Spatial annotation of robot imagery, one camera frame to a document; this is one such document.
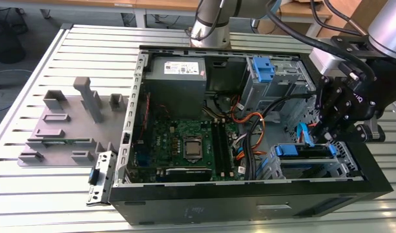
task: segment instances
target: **ram slot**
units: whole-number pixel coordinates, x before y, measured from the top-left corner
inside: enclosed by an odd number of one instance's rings
[[[221,123],[218,127],[218,135],[219,135],[219,144],[222,149],[222,155],[223,155],[223,167],[226,176],[230,176],[233,173],[231,168],[231,156],[230,156],[230,147],[229,147],[229,136],[226,131],[226,124]]]
[[[211,131],[213,131],[213,150],[214,150],[215,170],[217,170],[215,174],[218,176],[222,176],[222,174],[225,174],[225,166],[223,166],[222,144],[219,139],[219,122],[213,122]]]

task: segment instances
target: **power supply label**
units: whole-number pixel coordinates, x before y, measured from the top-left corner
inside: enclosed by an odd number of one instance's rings
[[[165,74],[199,75],[199,64],[198,62],[166,62]]]

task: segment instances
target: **green motherboard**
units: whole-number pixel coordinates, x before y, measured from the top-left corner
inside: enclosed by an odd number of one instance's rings
[[[215,133],[214,130],[221,126],[222,133]],[[159,175],[165,169],[177,167],[211,169],[213,181],[238,179],[231,151],[231,144],[237,138],[234,123],[198,120],[155,121],[150,138],[149,152],[138,152],[137,155],[143,183],[159,182],[157,173]]]

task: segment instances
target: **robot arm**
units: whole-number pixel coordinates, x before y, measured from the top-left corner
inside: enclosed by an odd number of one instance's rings
[[[365,73],[353,63],[314,49],[310,57],[325,75],[318,88],[315,140],[385,141],[377,120],[396,101],[396,0],[389,0],[369,35],[334,36],[330,43],[366,61],[375,78],[366,83]]]
[[[266,4],[271,0],[202,0],[197,10],[193,31],[187,32],[191,44],[201,48],[227,48],[230,46],[230,18],[262,18]],[[282,0],[277,1],[274,11]]]

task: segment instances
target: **aluminum profile table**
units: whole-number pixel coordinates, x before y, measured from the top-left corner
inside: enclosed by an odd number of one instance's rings
[[[233,49],[310,53],[287,36],[231,34]],[[189,46],[181,30],[75,25],[62,29],[0,124],[0,231],[86,232],[395,232],[396,233],[396,103],[379,124],[387,142],[369,144],[394,192],[358,202],[322,218],[130,226],[113,206],[86,207],[90,168],[21,168],[18,156],[45,109],[50,89],[78,95],[77,76],[89,76],[101,95],[130,93],[139,45]]]

